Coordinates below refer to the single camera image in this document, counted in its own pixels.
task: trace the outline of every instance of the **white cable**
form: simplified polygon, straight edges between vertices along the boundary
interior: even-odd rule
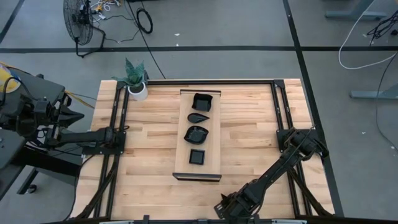
[[[343,63],[341,62],[341,57],[340,57],[340,55],[341,55],[341,49],[342,49],[342,48],[344,47],[344,45],[346,44],[346,42],[347,42],[349,36],[351,35],[351,33],[353,32],[353,30],[354,30],[354,28],[355,28],[355,26],[356,26],[356,24],[357,24],[357,23],[359,22],[359,20],[363,17],[363,15],[365,14],[365,12],[373,5],[373,3],[374,3],[374,1],[368,6],[368,8],[365,9],[365,11],[362,12],[361,16],[360,16],[360,17],[358,18],[358,20],[354,23],[353,28],[351,28],[351,30],[349,31],[346,40],[344,41],[343,45],[340,47],[340,49],[339,49],[339,51],[338,51],[338,61],[339,61],[340,65],[341,65],[343,68],[345,68],[345,69],[356,70],[356,69],[360,69],[360,68],[366,68],[366,67],[369,67],[369,66],[377,65],[377,64],[380,64],[380,63],[383,63],[383,62],[385,62],[385,61],[387,61],[387,60],[392,59],[392,58],[394,57],[394,55],[395,55],[395,54],[394,54],[394,55],[391,55],[390,57],[388,57],[388,58],[386,58],[386,59],[384,59],[384,60],[381,60],[380,62],[374,62],[374,63],[371,63],[371,64],[369,64],[369,65],[363,65],[363,66],[360,66],[360,67],[347,67],[347,66],[343,65]]]

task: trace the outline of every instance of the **butcher block tabletop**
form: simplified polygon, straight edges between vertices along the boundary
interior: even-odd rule
[[[284,82],[294,126],[311,128],[300,80],[285,79]],[[220,182],[181,181],[172,175],[181,89],[221,91]],[[109,126],[115,91],[116,81],[101,82],[92,131]],[[279,104],[283,105],[281,92],[278,89],[277,92]],[[120,94],[117,125],[123,98],[124,90]],[[282,119],[287,127],[283,110]],[[280,156],[271,85],[149,85],[146,100],[135,101],[129,97],[126,125],[130,128],[126,130],[126,147],[119,162],[112,220],[142,220],[144,215],[150,215],[151,220],[218,219],[213,207],[221,201],[221,194],[235,192],[258,178]],[[98,189],[102,162],[103,156],[97,155],[82,167],[71,217],[84,209]],[[314,155],[302,165],[307,187],[323,207],[333,213],[321,159]],[[296,189],[300,211],[305,214],[300,189]],[[107,195],[105,192],[102,215]],[[294,218],[287,174],[267,190],[259,216]]]

